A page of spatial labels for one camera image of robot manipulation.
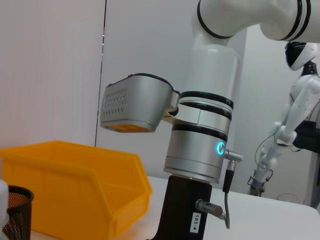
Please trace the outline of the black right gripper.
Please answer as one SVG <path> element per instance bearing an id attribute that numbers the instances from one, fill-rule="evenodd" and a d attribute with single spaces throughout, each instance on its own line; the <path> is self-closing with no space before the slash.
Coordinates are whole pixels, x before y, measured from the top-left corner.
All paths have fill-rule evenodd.
<path id="1" fill-rule="evenodd" d="M 196 201 L 209 202 L 212 186 L 179 176 L 170 176 L 154 240 L 202 240 L 207 214 L 196 209 Z"/>

